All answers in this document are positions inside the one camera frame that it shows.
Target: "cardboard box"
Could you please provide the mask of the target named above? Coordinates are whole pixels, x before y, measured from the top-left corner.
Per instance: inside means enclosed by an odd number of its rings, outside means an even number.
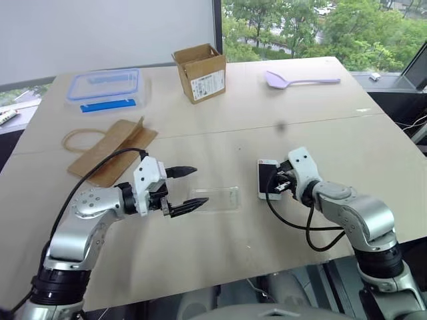
[[[199,103],[226,92],[226,57],[209,43],[176,51],[173,59],[191,103]]]

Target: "plastic spatula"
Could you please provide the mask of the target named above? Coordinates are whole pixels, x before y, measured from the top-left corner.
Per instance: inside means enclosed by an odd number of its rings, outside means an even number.
[[[288,81],[277,73],[266,71],[264,77],[270,87],[276,89],[285,89],[294,83],[340,83],[341,79],[304,79]]]

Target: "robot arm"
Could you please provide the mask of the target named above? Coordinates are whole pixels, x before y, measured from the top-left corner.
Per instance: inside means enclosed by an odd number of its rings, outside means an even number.
[[[167,178],[196,171],[193,167],[165,169],[162,162],[144,154],[133,172],[134,186],[120,183],[111,188],[81,192],[70,203],[69,212],[54,233],[43,267],[32,280],[32,294],[22,319],[76,319],[83,308],[91,270],[95,267],[110,225],[127,215],[161,209],[177,217],[203,205],[208,198],[185,201],[173,207],[167,201]]]
[[[341,226],[354,248],[359,274],[386,319],[426,310],[409,266],[402,260],[394,217],[379,199],[359,195],[352,187],[325,182],[306,148],[289,152],[278,171],[285,177],[278,190],[314,206]]]

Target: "table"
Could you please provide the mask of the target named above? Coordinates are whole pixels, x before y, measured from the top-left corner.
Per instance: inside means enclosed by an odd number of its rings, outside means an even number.
[[[266,69],[289,79],[340,77],[339,85],[274,91]],[[227,92],[191,105],[174,67],[142,69],[151,83],[144,109],[82,115],[63,106],[70,75],[58,76],[0,176],[0,305],[28,290],[54,217],[77,178],[66,172],[78,155],[61,148],[72,129],[106,129],[117,119],[145,117],[159,132],[147,148],[167,166],[199,171],[172,180],[170,200],[191,189],[239,187],[236,211],[195,212],[170,219],[160,212],[129,217],[107,233],[85,298],[87,310],[154,299],[352,254],[346,239],[325,253],[312,251],[302,231],[280,223],[257,198],[256,160],[283,159],[306,146],[327,180],[384,200],[396,218],[399,241],[427,232],[426,160],[335,58],[229,64]],[[285,121],[285,131],[277,124]],[[93,141],[77,139],[75,145]],[[131,168],[119,182],[131,181]],[[308,208],[291,197],[275,203],[304,224]],[[314,225],[331,225],[316,215]],[[336,231],[314,233],[325,245]]]

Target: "white label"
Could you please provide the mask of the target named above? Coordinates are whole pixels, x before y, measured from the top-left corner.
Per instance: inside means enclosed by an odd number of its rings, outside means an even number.
[[[224,82],[224,70],[191,80],[191,90],[193,91],[194,100],[197,101],[224,89]]]

